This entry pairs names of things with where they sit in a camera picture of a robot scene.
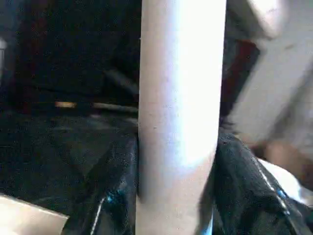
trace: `cardboard tube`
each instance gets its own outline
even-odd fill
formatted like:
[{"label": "cardboard tube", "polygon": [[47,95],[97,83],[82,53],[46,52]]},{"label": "cardboard tube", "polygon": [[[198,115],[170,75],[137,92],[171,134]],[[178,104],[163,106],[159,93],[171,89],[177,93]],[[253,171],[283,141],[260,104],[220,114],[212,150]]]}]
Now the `cardboard tube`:
[{"label": "cardboard tube", "polygon": [[225,6],[143,0],[138,235],[196,234],[218,137]]}]

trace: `white pole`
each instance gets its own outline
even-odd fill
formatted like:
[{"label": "white pole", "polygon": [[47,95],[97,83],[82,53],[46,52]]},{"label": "white pole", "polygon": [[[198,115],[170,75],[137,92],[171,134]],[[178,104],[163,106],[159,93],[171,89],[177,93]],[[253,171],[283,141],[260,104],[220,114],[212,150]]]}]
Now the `white pole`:
[{"label": "white pole", "polygon": [[143,0],[138,235],[195,234],[218,136],[225,6]]}]

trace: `white cylinder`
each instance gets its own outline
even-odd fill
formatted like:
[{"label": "white cylinder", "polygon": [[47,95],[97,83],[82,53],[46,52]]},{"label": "white cylinder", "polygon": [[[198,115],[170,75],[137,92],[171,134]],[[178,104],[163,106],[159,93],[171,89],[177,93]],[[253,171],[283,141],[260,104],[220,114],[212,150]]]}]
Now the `white cylinder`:
[{"label": "white cylinder", "polygon": [[192,235],[218,137],[226,0],[142,4],[136,234]]}]

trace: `shiny black plastic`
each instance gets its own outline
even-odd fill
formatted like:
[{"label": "shiny black plastic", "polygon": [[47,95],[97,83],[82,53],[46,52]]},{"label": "shiny black plastic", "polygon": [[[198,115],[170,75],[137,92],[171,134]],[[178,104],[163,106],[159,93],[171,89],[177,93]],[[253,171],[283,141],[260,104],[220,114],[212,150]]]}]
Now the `shiny black plastic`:
[{"label": "shiny black plastic", "polygon": [[137,135],[121,133],[87,176],[62,235],[133,235]]},{"label": "shiny black plastic", "polygon": [[226,235],[311,235],[275,178],[232,134],[220,131],[215,158],[216,212]]}]

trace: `white cloth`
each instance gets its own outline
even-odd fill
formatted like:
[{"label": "white cloth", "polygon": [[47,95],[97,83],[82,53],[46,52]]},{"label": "white cloth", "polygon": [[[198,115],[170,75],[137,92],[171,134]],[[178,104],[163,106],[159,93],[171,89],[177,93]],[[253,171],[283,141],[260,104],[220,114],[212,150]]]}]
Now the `white cloth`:
[{"label": "white cloth", "polygon": [[313,208],[313,192],[303,187],[294,175],[264,160],[259,159],[259,162],[276,178],[290,198]]}]

